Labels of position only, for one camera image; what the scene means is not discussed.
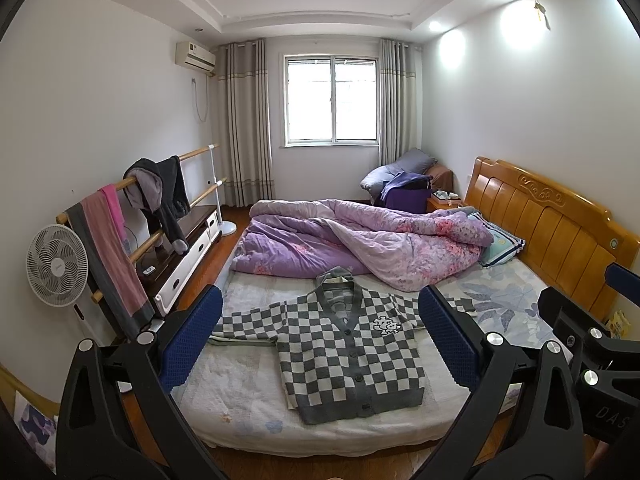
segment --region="pink towel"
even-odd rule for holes
[[[118,200],[116,187],[113,184],[109,184],[108,186],[101,188],[100,191],[107,199],[111,219],[116,226],[116,231],[118,232],[120,241],[123,242],[127,239],[127,233],[124,231],[124,216],[122,216],[122,209],[120,208],[120,201]]]

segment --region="bed sheet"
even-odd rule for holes
[[[224,283],[225,313],[306,294],[312,280],[256,276],[231,271]],[[372,275],[357,276],[361,286],[394,292]],[[556,339],[539,317],[536,301],[545,283],[520,260],[490,269],[477,264],[438,284],[444,296],[471,298],[479,325],[506,334],[512,344],[540,347]],[[416,297],[417,293],[403,293]],[[457,386],[428,332],[416,332],[426,373],[421,406],[367,418],[337,420],[316,426],[302,423],[288,410],[275,346],[207,344],[189,379],[174,398],[194,432],[210,446],[224,446],[283,456],[338,454],[361,456],[395,446],[421,444],[444,436],[468,397]],[[512,407],[513,385],[503,404]]]

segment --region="blue pillowcase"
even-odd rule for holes
[[[480,254],[478,263],[481,266],[493,267],[504,264],[523,250],[526,242],[522,238],[518,238],[496,224],[488,222],[482,218],[480,212],[472,213],[469,218],[481,221],[484,227],[494,236],[494,243],[485,248]]]

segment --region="bed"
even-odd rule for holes
[[[498,305],[478,312],[482,329],[525,346],[553,338],[536,309],[547,285],[557,286],[595,317],[606,317],[615,293],[604,285],[604,269],[613,261],[629,267],[639,246],[638,238],[611,220],[606,209],[541,176],[486,158],[476,160],[465,203],[527,241],[507,264],[487,269],[474,265],[438,284],[445,295],[482,294]],[[371,290],[393,290],[371,275],[356,280]],[[216,284],[225,293],[226,312],[314,288],[312,280],[228,269]],[[426,331],[417,332],[416,339],[428,378],[423,404],[416,408],[305,426],[297,412],[286,408],[276,351],[265,346],[206,346],[186,384],[173,395],[195,433],[210,446],[283,456],[361,456],[420,444],[444,436],[468,391],[452,380]],[[514,405],[517,393],[517,386],[512,387],[504,410]]]

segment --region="white wall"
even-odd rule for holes
[[[377,146],[284,147],[283,56],[335,54],[378,57],[379,41],[375,38],[342,36],[301,36],[266,40],[273,178],[278,199],[369,198],[369,195],[360,189],[360,181],[378,165]],[[421,78],[418,84],[421,92]]]
[[[109,0],[26,0],[0,43],[0,362],[52,400],[83,335],[71,307],[33,295],[26,250],[56,214],[138,158],[210,144],[191,88],[195,76],[204,113],[205,77],[174,64],[185,39]],[[182,166],[189,194],[202,192],[208,157]],[[125,214],[140,240],[148,235],[140,212]],[[80,306],[97,310],[87,294]]]
[[[552,30],[528,50],[500,31],[502,9],[460,27],[456,68],[424,47],[422,148],[466,191],[476,156],[548,176],[640,234],[640,39],[616,0],[539,0]],[[640,262],[634,267],[640,272]],[[640,309],[625,305],[640,338]]]

